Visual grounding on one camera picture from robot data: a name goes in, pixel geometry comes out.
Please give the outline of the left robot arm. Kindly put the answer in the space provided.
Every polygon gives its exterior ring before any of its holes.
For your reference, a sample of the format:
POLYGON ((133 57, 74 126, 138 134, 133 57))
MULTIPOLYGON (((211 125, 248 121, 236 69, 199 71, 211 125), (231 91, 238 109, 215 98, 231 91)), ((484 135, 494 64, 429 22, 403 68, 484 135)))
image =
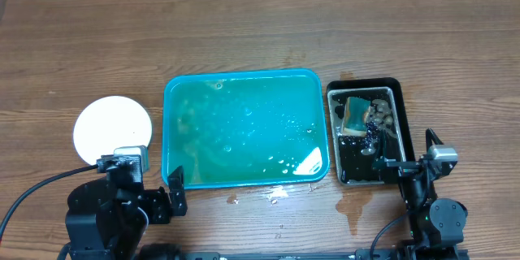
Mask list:
POLYGON ((73 259, 185 259, 175 244, 139 246, 151 225, 187 214, 184 168, 167 178, 168 190, 146 189, 139 167, 108 167, 106 177, 74 189, 65 223, 73 259))

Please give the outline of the white plate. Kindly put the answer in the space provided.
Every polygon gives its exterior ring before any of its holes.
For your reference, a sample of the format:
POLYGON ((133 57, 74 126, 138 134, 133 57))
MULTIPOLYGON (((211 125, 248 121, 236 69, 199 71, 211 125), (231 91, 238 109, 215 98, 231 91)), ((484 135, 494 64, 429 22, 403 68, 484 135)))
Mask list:
POLYGON ((78 116, 72 140, 80 158, 89 165, 120 147, 149 146, 153 128, 150 115, 129 97, 100 98, 78 116))

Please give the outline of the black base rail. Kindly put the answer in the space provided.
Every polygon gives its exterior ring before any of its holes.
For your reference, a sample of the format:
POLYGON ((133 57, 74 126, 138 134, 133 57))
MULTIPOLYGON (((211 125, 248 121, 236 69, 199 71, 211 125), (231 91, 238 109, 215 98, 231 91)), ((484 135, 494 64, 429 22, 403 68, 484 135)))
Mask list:
POLYGON ((470 260, 467 250, 427 252, 419 250, 414 256, 404 249, 357 249, 338 253, 232 253, 183 252, 179 245, 145 245, 132 259, 139 260, 398 260, 398 259, 447 259, 470 260))

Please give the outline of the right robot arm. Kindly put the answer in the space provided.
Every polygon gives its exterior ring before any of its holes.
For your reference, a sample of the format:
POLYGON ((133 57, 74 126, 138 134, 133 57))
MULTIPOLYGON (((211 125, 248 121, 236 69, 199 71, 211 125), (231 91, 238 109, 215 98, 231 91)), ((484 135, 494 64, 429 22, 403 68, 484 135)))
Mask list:
POLYGON ((434 181, 448 176, 458 162, 457 151, 444 144, 435 132, 426 130, 427 152, 417 161, 397 161, 387 157, 387 133, 379 134, 372 169, 385 183, 399 186, 406 213, 383 227, 368 252, 369 259, 467 259, 468 252, 457 249, 464 241, 468 211, 458 201, 439 198, 434 181), (382 235, 395 224, 409 220, 411 238, 394 249, 377 250, 382 235))

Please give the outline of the teal plastic tray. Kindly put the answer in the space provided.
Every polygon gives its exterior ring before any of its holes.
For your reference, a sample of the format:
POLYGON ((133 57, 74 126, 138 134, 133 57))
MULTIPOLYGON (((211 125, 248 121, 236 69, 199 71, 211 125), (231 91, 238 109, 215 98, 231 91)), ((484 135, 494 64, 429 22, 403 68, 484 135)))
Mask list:
POLYGON ((186 189, 315 182, 330 165, 310 69, 184 75, 164 89, 162 177, 183 167, 186 189))

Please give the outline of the green yellow sponge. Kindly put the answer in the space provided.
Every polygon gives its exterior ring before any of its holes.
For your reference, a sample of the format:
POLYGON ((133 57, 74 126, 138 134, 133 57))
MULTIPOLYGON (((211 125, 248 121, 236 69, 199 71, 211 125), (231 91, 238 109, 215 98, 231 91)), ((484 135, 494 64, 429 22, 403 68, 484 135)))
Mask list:
POLYGON ((352 137, 364 137, 367 132, 366 122, 371 103, 359 97, 348 97, 344 110, 341 134, 352 137))

